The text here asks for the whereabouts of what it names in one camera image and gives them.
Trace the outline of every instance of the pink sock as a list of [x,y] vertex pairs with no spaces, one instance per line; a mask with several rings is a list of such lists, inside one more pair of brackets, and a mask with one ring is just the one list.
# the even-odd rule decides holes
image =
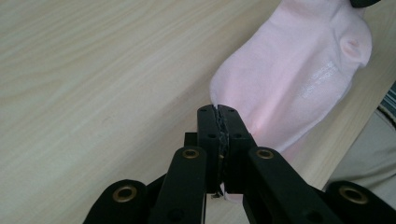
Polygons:
[[212,103],[238,110],[259,146],[295,150],[369,61],[361,15],[349,0],[283,0],[214,75]]

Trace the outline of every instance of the gray cloth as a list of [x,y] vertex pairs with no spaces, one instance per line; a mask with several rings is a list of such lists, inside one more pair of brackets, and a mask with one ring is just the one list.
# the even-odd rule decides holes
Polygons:
[[396,209],[396,131],[378,110],[329,182],[336,180],[359,184]]

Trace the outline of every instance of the printed logo on sock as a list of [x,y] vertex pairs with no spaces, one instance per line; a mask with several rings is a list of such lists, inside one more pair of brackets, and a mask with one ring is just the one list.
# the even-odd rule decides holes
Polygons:
[[338,68],[335,66],[335,64],[332,61],[329,61],[306,81],[306,83],[302,86],[300,95],[303,98],[307,98],[314,91],[314,89],[331,78],[337,71]]

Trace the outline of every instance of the fabric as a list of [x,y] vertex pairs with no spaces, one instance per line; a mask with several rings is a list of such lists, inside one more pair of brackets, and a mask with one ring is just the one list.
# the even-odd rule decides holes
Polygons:
[[390,87],[378,109],[389,119],[396,129],[396,82]]
[[359,184],[396,209],[396,130],[375,111],[330,177]]
[[238,110],[259,146],[298,147],[369,61],[361,16],[348,0],[283,0],[213,76],[212,103]]

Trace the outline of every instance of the light wood surface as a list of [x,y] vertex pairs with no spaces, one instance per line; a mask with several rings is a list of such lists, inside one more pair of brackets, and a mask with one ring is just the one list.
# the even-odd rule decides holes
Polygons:
[[[0,223],[81,223],[110,184],[164,174],[210,78],[278,2],[0,2]],[[395,18],[394,1],[366,10],[372,59],[292,163],[315,187],[396,79]],[[241,204],[206,208],[248,222]]]

